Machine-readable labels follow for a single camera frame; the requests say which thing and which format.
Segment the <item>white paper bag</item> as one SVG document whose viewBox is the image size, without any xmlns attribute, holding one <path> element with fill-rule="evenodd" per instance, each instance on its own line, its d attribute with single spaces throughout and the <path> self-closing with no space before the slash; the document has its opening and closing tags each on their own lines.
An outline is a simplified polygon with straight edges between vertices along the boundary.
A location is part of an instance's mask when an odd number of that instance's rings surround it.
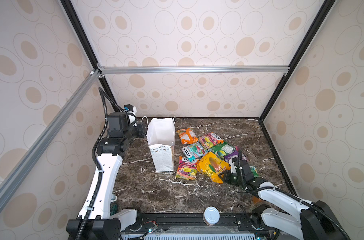
<svg viewBox="0 0 364 240">
<path fill-rule="evenodd" d="M 148 118 L 147 142 L 151 157 L 157 172 L 173 172 L 174 170 L 174 144 L 175 144 L 175 118 Z"/>
</svg>

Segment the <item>yellow snack bag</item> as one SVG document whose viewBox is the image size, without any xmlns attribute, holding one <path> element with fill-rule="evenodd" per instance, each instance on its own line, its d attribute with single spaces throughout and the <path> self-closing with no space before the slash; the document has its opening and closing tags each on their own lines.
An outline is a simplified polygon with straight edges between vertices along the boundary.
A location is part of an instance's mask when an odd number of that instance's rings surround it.
<svg viewBox="0 0 364 240">
<path fill-rule="evenodd" d="M 211 152 L 204 155 L 197 164 L 197 170 L 200 173 L 210 177 L 213 182 L 218 184 L 223 183 L 220 174 L 230 169 L 230 165 L 225 160 Z"/>
</svg>

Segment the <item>pink fruit candy packet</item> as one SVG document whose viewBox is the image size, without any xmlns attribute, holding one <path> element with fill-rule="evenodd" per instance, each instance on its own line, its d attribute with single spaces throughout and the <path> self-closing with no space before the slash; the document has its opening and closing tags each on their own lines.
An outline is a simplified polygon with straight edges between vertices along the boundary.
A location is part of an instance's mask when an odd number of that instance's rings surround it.
<svg viewBox="0 0 364 240">
<path fill-rule="evenodd" d="M 179 157 L 178 168 L 175 177 L 177 179 L 196 180 L 197 179 L 197 165 L 199 160 L 189 160 L 185 157 Z"/>
</svg>

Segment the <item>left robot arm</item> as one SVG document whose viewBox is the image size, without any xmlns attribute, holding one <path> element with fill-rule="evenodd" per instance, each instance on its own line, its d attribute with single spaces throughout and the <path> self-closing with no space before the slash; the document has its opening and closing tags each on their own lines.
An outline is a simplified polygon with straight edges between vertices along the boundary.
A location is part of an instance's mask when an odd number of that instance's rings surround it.
<svg viewBox="0 0 364 240">
<path fill-rule="evenodd" d="M 118 112 L 108 113 L 107 102 L 117 104 L 99 88 L 104 110 L 104 126 L 97 138 L 91 157 L 96 166 L 92 184 L 82 209 L 69 220 L 66 231 L 74 240 L 121 240 L 121 232 L 128 227 L 141 227 L 140 209 L 123 209 L 111 213 L 116 177 L 130 144 L 144 138 L 146 126 L 138 122 L 136 108 L 125 105 Z"/>
</svg>

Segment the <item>green packet near right arm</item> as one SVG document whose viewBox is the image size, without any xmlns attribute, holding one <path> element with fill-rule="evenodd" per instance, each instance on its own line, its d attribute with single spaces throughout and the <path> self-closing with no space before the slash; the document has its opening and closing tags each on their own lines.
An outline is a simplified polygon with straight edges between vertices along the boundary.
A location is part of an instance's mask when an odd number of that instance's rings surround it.
<svg viewBox="0 0 364 240">
<path fill-rule="evenodd" d="M 250 166 L 250 170 L 251 170 L 254 178 L 258 178 L 260 176 L 258 171 L 257 171 L 257 168 L 255 166 Z"/>
</svg>

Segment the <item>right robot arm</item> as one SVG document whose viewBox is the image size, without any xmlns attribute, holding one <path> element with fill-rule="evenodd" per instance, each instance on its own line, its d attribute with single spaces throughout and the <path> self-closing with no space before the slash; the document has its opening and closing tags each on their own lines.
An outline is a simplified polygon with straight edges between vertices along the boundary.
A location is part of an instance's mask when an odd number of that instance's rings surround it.
<svg viewBox="0 0 364 240">
<path fill-rule="evenodd" d="M 312 202 L 290 194 L 260 177 L 239 152 L 230 161 L 211 160 L 212 170 L 221 183 L 240 188 L 263 204 L 250 217 L 257 230 L 266 227 L 283 231 L 299 240 L 348 240 L 348 233 L 331 208 L 322 201 Z"/>
</svg>

